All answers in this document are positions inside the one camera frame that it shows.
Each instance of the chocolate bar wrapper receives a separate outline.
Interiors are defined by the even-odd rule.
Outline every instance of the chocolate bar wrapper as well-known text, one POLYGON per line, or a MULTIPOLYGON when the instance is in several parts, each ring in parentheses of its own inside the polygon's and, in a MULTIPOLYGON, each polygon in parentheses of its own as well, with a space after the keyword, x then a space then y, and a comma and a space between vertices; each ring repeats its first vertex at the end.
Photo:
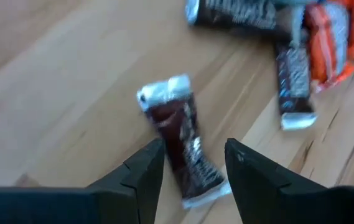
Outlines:
POLYGON ((229 182, 203 154, 188 75, 148 84, 138 91, 137 100, 164 139, 184 208, 230 194, 229 182))
POLYGON ((225 29, 241 35, 261 34, 287 43, 302 41, 294 38, 300 38, 304 31, 297 33, 294 28, 302 23, 303 14, 304 5, 276 8, 268 0, 187 0, 185 6, 190 25, 225 29))
POLYGON ((310 73, 307 49, 275 44, 279 109, 283 130, 297 130, 313 125, 317 115, 310 102, 310 73))

